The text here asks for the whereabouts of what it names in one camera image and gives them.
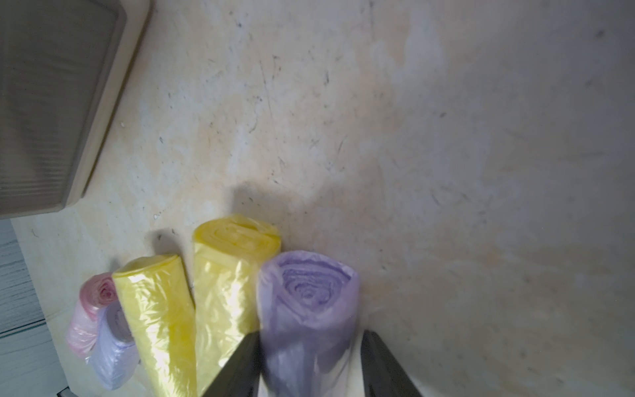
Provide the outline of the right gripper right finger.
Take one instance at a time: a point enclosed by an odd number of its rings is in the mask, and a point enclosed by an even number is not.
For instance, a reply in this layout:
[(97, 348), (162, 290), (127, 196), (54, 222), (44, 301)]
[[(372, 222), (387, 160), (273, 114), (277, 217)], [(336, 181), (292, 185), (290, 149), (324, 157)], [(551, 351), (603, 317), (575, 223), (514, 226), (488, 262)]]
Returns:
[(377, 332), (363, 332), (360, 360), (366, 397), (423, 396)]

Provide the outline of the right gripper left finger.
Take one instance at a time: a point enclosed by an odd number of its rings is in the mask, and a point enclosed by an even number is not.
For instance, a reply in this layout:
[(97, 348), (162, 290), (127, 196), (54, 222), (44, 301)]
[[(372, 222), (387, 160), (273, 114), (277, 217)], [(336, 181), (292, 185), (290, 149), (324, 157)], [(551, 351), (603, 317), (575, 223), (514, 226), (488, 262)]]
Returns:
[(203, 397), (257, 397), (261, 371), (261, 339), (256, 331), (243, 337)]

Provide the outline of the purple bag roll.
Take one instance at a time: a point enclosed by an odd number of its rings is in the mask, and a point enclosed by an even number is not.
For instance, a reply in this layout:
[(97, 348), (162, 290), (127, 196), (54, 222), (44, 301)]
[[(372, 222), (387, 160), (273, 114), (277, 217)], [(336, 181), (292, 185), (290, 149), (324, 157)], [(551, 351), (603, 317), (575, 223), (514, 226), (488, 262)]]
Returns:
[(360, 276), (310, 251), (287, 251), (257, 282), (263, 380), (270, 396), (344, 396), (357, 335)]
[(122, 306), (115, 301), (99, 313), (98, 336), (89, 365), (104, 389), (117, 390), (132, 378), (139, 363)]

